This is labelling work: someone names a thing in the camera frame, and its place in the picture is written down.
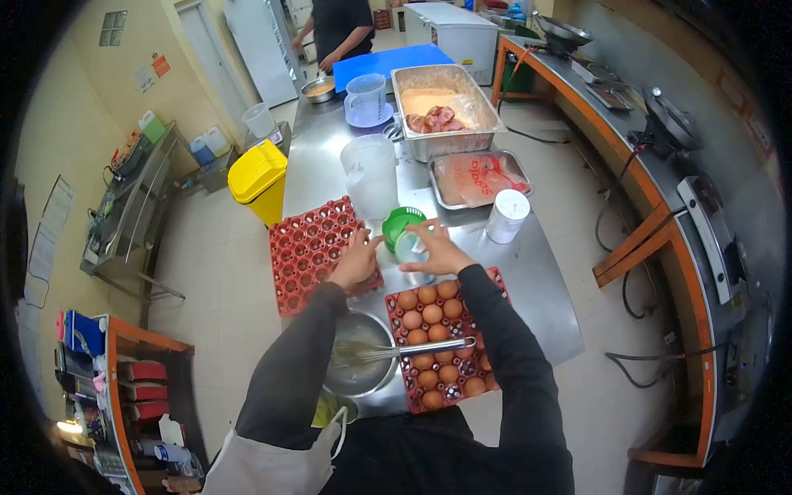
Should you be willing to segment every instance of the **yellow trash bin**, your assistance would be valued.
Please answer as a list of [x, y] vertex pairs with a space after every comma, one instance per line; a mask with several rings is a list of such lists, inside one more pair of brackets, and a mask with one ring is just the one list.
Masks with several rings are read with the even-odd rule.
[[283, 219], [287, 159], [266, 140], [239, 157], [228, 172], [228, 188], [266, 226]]

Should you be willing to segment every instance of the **green bowl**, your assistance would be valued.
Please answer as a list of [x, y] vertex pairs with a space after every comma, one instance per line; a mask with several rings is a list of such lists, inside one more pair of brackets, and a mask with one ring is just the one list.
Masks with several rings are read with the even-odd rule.
[[396, 238], [408, 225], [418, 225], [426, 220], [424, 212], [411, 206], [401, 206], [393, 210], [383, 222], [385, 247], [392, 253], [396, 246]]

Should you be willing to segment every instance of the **whisk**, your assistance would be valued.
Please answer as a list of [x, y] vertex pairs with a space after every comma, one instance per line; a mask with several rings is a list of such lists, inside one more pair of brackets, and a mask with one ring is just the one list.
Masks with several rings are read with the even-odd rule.
[[390, 360], [395, 357], [415, 356], [434, 352], [454, 351], [456, 349], [474, 347], [476, 337], [451, 339], [449, 341], [429, 342], [427, 344], [405, 345], [404, 347], [388, 347], [361, 341], [341, 341], [333, 346], [330, 366], [365, 366], [379, 360]]

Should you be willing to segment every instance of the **red egg tray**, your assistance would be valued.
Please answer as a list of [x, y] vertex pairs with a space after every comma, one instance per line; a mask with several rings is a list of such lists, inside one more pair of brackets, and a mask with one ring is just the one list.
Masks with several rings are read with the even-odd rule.
[[[303, 310], [316, 287], [333, 273], [349, 238], [355, 230], [364, 228], [349, 196], [269, 227], [272, 280], [280, 317]], [[370, 277], [348, 291], [348, 296], [383, 285], [377, 265]]]
[[[503, 276], [501, 275], [501, 270], [497, 267], [488, 268], [486, 270], [488, 274], [490, 274], [490, 278], [493, 279], [495, 284], [503, 291], [503, 295], [508, 301], [509, 304], [512, 303], [512, 300], [508, 297], [508, 292], [506, 291], [506, 286], [503, 283]], [[414, 292], [416, 295], [418, 294], [418, 287], [414, 289], [410, 289], [411, 292]], [[394, 335], [394, 339], [396, 340], [396, 345], [398, 347], [402, 347], [403, 345], [407, 345], [407, 334], [410, 330], [406, 329], [402, 325], [402, 317], [404, 316], [405, 311], [398, 306], [398, 296], [401, 292], [396, 292], [394, 294], [389, 294], [385, 296], [385, 305], [388, 310], [388, 320], [390, 323], [390, 330]], [[463, 300], [462, 294], [457, 291], [455, 296], [458, 300], [462, 301], [463, 303], [463, 312], [459, 315], [458, 318], [448, 318], [446, 315], [443, 315], [443, 319], [440, 323], [443, 326], [446, 326], [450, 331], [450, 338], [463, 338], [463, 337], [476, 337], [476, 348], [474, 348], [473, 354], [467, 358], [460, 358], [454, 354], [453, 359], [447, 363], [439, 363], [435, 357], [435, 363], [432, 365], [432, 370], [434, 372], [438, 372], [442, 366], [445, 364], [452, 364], [457, 367], [459, 370], [459, 377], [453, 383], [443, 383], [442, 380], [439, 380], [438, 383], [431, 388], [425, 388], [418, 384], [417, 378], [418, 375], [421, 373], [421, 370], [415, 368], [415, 364], [413, 362], [413, 357], [402, 357], [400, 358], [400, 365], [402, 368], [402, 378], [404, 379], [404, 385], [407, 390], [407, 400], [409, 402], [409, 410], [413, 414], [425, 413], [428, 412], [429, 409], [424, 407], [422, 402], [423, 395], [430, 391], [430, 390], [437, 390], [443, 395], [443, 405], [441, 407], [448, 407], [453, 406], [457, 402], [470, 397], [465, 392], [465, 382], [473, 377], [479, 377], [481, 379], [486, 379], [487, 375], [491, 374], [491, 371], [485, 371], [481, 368], [479, 364], [479, 360], [486, 354], [484, 349], [484, 341], [481, 339], [481, 335], [478, 333], [479, 330], [476, 328], [476, 322], [473, 320], [473, 317], [470, 315], [467, 309], [467, 305]], [[435, 304], [442, 307], [445, 303], [445, 300], [438, 296]], [[418, 301], [418, 305], [416, 306], [415, 310], [418, 312], [422, 312], [425, 305]], [[428, 330], [429, 324], [426, 321], [421, 323], [421, 326], [418, 328], [423, 329], [424, 331]], [[497, 390], [497, 388], [487, 388], [486, 391], [490, 390]]]

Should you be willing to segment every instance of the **brown egg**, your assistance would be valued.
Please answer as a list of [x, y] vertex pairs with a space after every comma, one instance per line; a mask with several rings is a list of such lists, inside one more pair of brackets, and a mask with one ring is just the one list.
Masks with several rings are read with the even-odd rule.
[[456, 354], [456, 356], [460, 359], [466, 359], [473, 356], [473, 348], [468, 347], [464, 349], [457, 349], [454, 351], [454, 354]]
[[443, 305], [443, 312], [449, 318], [456, 318], [462, 314], [462, 303], [458, 299], [449, 299]]
[[485, 354], [478, 358], [478, 363], [481, 365], [482, 370], [484, 371], [492, 371], [493, 367], [489, 365], [489, 357]]
[[497, 384], [495, 381], [495, 374], [488, 373], [487, 376], [484, 377], [484, 384], [487, 386], [487, 390], [500, 390], [501, 386]]
[[486, 385], [484, 384], [484, 380], [480, 379], [479, 377], [474, 377], [468, 379], [465, 382], [465, 393], [468, 397], [476, 397], [481, 395], [486, 390]]
[[429, 340], [432, 342], [444, 341], [449, 337], [448, 328], [442, 325], [432, 325], [429, 327]]
[[407, 344], [425, 344], [426, 342], [429, 342], [429, 335], [422, 329], [415, 329], [407, 334]]
[[458, 291], [456, 280], [445, 280], [437, 285], [437, 295], [442, 299], [450, 299]]
[[414, 310], [418, 304], [418, 296], [413, 291], [402, 291], [398, 295], [398, 306], [404, 311]]
[[431, 354], [419, 354], [413, 357], [413, 363], [418, 370], [428, 370], [435, 363], [435, 357]]
[[436, 304], [430, 304], [424, 308], [424, 321], [429, 325], [434, 325], [443, 319], [443, 310]]
[[454, 359], [454, 351], [435, 352], [435, 360], [438, 363], [450, 363]]
[[416, 329], [424, 322], [423, 318], [421, 318], [421, 313], [417, 311], [407, 311], [402, 316], [402, 321], [404, 322], [404, 328], [408, 330]]
[[420, 375], [418, 375], [418, 385], [424, 388], [432, 388], [437, 385], [437, 373], [432, 370], [422, 371]]
[[443, 395], [437, 390], [430, 390], [424, 394], [424, 407], [430, 411], [443, 407]]
[[432, 304], [437, 299], [437, 291], [434, 287], [421, 287], [418, 289], [418, 298], [423, 304]]
[[440, 369], [440, 380], [443, 383], [453, 383], [459, 377], [459, 368], [454, 366], [453, 364], [446, 364]]

